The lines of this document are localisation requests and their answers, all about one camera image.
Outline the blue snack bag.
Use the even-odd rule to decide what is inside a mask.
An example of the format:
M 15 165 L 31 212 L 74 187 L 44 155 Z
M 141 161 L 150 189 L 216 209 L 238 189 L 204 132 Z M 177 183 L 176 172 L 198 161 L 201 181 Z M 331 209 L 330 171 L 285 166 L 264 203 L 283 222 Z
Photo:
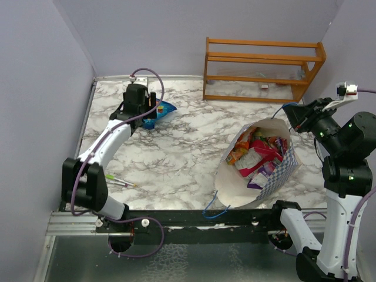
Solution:
M 162 101 L 160 105 L 157 107 L 156 110 L 156 118 L 153 119 L 145 119 L 143 128 L 146 130 L 152 130 L 155 128 L 155 124 L 157 123 L 158 120 L 161 118 L 165 117 L 169 113 L 174 112 L 177 110 L 177 107 L 175 107 L 173 104 Z

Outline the orange candy bag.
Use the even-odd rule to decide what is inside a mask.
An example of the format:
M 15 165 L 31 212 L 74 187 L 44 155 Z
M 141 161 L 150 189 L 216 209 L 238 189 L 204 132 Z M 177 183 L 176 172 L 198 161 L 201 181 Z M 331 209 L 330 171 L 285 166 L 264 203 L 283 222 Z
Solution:
M 228 165 L 233 165 L 237 162 L 243 155 L 245 155 L 251 144 L 253 138 L 253 133 L 258 129 L 258 127 L 250 126 L 245 130 L 235 142 L 234 147 L 230 151 L 229 155 L 226 157 L 226 162 Z

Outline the blue checkered paper bag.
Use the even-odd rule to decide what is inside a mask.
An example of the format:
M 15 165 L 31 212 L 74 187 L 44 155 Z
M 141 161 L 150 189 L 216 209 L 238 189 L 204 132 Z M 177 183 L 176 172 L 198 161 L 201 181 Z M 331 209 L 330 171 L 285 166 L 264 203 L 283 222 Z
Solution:
M 251 143 L 256 139 L 272 136 L 282 137 L 287 141 L 287 152 L 283 157 L 282 163 L 272 172 L 267 184 L 262 190 L 247 188 L 249 178 L 242 177 L 234 164 L 229 165 L 226 162 L 226 157 L 234 147 L 235 142 L 250 126 L 258 127 L 253 133 Z M 266 197 L 269 197 L 282 188 L 299 166 L 300 159 L 295 153 L 290 131 L 284 120 L 272 116 L 251 124 L 246 124 L 238 134 L 236 134 L 236 137 L 231 141 L 220 160 L 214 179 L 215 194 L 213 198 L 219 200 L 225 206 L 226 210 L 235 207 L 243 207 L 248 204 L 256 207 Z

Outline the red snack bag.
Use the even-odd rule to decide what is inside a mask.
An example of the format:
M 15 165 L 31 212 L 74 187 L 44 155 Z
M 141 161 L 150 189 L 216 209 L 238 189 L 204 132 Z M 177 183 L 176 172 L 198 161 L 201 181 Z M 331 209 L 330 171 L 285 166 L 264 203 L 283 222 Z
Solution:
M 277 159 L 277 163 L 283 161 L 283 157 L 277 149 L 273 149 L 260 139 L 256 139 L 250 145 L 249 150 L 237 162 L 235 167 L 244 178 L 251 176 L 266 162 Z

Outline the purple snack bag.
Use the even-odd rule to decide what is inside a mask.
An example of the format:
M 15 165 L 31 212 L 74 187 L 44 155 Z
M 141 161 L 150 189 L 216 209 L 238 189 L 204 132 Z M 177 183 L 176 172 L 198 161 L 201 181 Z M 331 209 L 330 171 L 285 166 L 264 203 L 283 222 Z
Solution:
M 278 136 L 265 137 L 255 140 L 251 148 L 261 156 L 261 160 L 248 175 L 247 188 L 262 190 L 272 172 L 282 163 L 287 152 L 287 141 Z

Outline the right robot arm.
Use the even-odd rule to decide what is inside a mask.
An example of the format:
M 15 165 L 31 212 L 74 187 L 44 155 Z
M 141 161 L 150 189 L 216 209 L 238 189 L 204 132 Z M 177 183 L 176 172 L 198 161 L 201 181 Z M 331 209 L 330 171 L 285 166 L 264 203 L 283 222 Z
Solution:
M 271 225 L 286 229 L 296 247 L 301 281 L 359 281 L 356 265 L 358 228 L 364 207 L 375 190 L 366 158 L 375 150 L 375 115 L 356 113 L 344 126 L 332 115 L 330 98 L 308 105 L 287 105 L 283 111 L 298 133 L 311 132 L 328 153 L 322 174 L 327 197 L 324 238 L 319 242 L 297 203 L 278 200 Z

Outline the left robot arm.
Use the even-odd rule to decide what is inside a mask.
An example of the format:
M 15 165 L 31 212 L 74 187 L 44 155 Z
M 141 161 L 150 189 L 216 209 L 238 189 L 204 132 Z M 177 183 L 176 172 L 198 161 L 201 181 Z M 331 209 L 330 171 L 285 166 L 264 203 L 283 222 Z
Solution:
M 109 195 L 105 169 L 120 146 L 143 126 L 144 120 L 156 117 L 156 94 L 147 85 L 131 83 L 123 93 L 123 102 L 110 115 L 107 126 L 95 142 L 76 159 L 67 158 L 62 165 L 62 200 L 108 217 L 114 230 L 129 227 L 128 205 Z

